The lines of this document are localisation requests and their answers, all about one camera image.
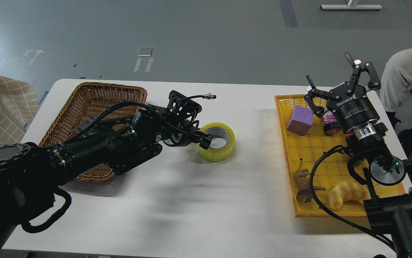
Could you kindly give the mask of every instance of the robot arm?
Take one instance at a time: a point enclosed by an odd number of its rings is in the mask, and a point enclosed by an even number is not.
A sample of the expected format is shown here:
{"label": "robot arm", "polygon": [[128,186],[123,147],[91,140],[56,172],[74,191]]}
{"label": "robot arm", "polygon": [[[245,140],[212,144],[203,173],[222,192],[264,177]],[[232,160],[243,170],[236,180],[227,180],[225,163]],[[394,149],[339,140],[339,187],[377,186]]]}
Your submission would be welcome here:
{"label": "robot arm", "polygon": [[[349,54],[346,54],[346,57],[353,66],[350,80],[332,88],[329,92],[315,88],[311,78],[307,76],[310,87],[304,99],[314,114],[320,117],[325,109],[316,106],[312,101],[313,98],[326,99],[326,108],[332,111],[343,132],[350,134],[346,137],[347,147],[334,147],[320,157],[314,165],[310,178],[311,193],[319,208],[334,218],[384,242],[396,252],[397,257],[412,257],[412,189],[402,196],[380,198],[376,195],[372,181],[373,179],[379,184],[392,186],[400,183],[408,174],[412,183],[412,160],[401,161],[392,156],[384,142],[383,136],[387,128],[383,123],[377,123],[379,115],[366,95],[368,90],[379,90],[381,86],[373,64],[360,60],[353,61]],[[367,87],[358,85],[360,74],[364,71],[370,75]],[[315,195],[312,180],[317,166],[322,160],[337,152],[351,155],[348,161],[350,175],[358,183],[367,185],[369,189],[371,199],[364,201],[364,207],[371,230],[338,216]],[[369,167],[363,170],[365,178],[359,176],[353,166],[356,161],[362,159],[369,164]],[[393,241],[384,237],[384,234],[391,234]]]}
{"label": "robot arm", "polygon": [[[209,148],[213,136],[201,132],[195,120],[201,112],[201,105],[192,100],[197,97],[214,99],[215,95],[186,97],[173,90],[166,108],[124,101],[88,119],[74,137],[57,145],[39,147],[28,142],[0,147],[0,249],[18,224],[37,233],[57,221],[72,202],[58,186],[96,166],[106,164],[122,175],[160,154],[160,141],[168,146],[199,143]],[[130,105],[144,109],[134,116],[103,120]],[[118,131],[112,128],[121,124]],[[53,207],[54,195],[65,198],[64,205],[43,224],[32,226],[30,220]]]}

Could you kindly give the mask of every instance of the tape roll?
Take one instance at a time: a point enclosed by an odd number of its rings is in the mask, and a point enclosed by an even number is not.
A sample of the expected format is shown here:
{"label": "tape roll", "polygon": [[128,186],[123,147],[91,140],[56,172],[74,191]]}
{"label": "tape roll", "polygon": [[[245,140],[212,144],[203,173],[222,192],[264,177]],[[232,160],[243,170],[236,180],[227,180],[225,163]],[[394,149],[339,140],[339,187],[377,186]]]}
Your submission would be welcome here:
{"label": "tape roll", "polygon": [[202,157],[211,162],[226,160],[233,153],[234,133],[233,130],[223,123],[210,123],[201,127],[200,131],[205,134],[212,134],[214,138],[222,138],[227,142],[223,147],[204,150],[198,146],[198,151]]}

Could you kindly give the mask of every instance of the wicker basket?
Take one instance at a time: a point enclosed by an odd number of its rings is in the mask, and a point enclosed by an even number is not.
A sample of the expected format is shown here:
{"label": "wicker basket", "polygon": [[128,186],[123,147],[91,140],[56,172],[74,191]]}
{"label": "wicker basket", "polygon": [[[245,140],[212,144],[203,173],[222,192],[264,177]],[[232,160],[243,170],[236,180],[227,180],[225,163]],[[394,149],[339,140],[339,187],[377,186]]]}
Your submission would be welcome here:
{"label": "wicker basket", "polygon": [[[311,171],[314,163],[322,156],[323,152],[336,145],[346,146],[345,135],[341,132],[327,136],[322,128],[322,122],[314,117],[314,123],[305,136],[287,130],[290,114],[295,105],[308,108],[304,95],[278,95],[276,109],[279,116],[279,127],[281,128],[282,145],[285,152],[287,176],[291,193],[292,208],[296,217],[327,217],[329,216],[315,201],[304,203],[296,201],[298,186],[294,182],[293,173],[300,165],[300,158],[303,158],[302,168]],[[325,106],[327,101],[321,98],[314,98],[316,106]],[[314,184],[322,186],[327,191],[317,191],[317,197],[328,206],[328,193],[340,181],[354,181],[349,175],[346,163],[349,159],[347,155],[335,154],[324,160],[317,168]],[[358,174],[363,176],[361,165],[356,168]],[[397,196],[405,193],[402,183],[396,186],[383,186],[374,182],[376,194],[380,197]],[[365,209],[358,202],[345,202],[341,210],[336,212],[342,217],[365,217]]]}
{"label": "wicker basket", "polygon": [[[79,84],[67,99],[55,121],[50,125],[39,146],[55,145],[75,135],[77,128],[88,117],[96,117],[107,106],[121,101],[135,101],[145,103],[147,91],[144,88],[127,85],[117,85],[99,82],[85,82]],[[104,119],[113,119],[130,116],[136,113],[137,106],[121,108]],[[89,172],[80,175],[77,180],[106,182],[114,177],[111,168],[106,165],[98,166]]]}

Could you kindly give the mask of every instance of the yellow tray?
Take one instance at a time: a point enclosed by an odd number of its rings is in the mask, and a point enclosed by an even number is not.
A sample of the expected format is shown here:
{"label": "yellow tray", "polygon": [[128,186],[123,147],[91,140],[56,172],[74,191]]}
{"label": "yellow tray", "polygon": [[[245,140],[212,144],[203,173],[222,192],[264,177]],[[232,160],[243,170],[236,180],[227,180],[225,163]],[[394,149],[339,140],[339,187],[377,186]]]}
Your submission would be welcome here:
{"label": "yellow tray", "polygon": [[[276,109],[279,116],[279,127],[281,128],[281,139],[284,147],[287,177],[291,193],[291,202],[295,217],[327,217],[327,213],[319,209],[314,200],[304,203],[296,201],[298,185],[293,180],[293,173],[300,165],[300,158],[303,158],[303,168],[311,171],[314,163],[322,156],[323,152],[330,150],[336,145],[346,146],[345,135],[339,132],[333,136],[327,136],[322,128],[322,121],[314,116],[314,122],[311,129],[305,136],[293,133],[287,130],[290,114],[295,105],[308,108],[304,95],[277,95],[274,97]],[[317,106],[325,106],[326,100],[314,98]],[[349,175],[346,163],[349,159],[347,155],[334,154],[324,160],[316,170],[314,184],[322,186],[327,191],[316,191],[320,201],[327,207],[328,193],[340,181],[354,181]],[[364,165],[356,168],[356,171],[363,177],[362,168]],[[375,183],[374,189],[380,197],[397,196],[405,193],[403,185],[400,183],[396,186],[383,186]],[[343,204],[340,211],[336,212],[342,217],[365,217],[365,209],[362,204],[355,201],[348,201]]]}

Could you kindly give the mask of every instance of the shoe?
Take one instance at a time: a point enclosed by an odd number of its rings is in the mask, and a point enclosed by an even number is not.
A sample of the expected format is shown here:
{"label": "shoe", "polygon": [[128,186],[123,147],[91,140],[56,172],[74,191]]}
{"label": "shoe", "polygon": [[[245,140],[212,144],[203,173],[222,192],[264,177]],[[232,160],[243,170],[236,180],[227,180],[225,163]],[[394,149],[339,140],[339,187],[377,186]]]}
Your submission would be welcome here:
{"label": "shoe", "polygon": [[389,118],[389,121],[392,124],[392,128],[394,128],[394,130],[395,130],[395,125],[397,123],[401,123],[402,121],[395,117],[395,112],[387,112],[386,111],[386,114],[387,114],[387,117]]}
{"label": "shoe", "polygon": [[397,135],[400,144],[407,156],[412,150],[412,129],[404,129]]}

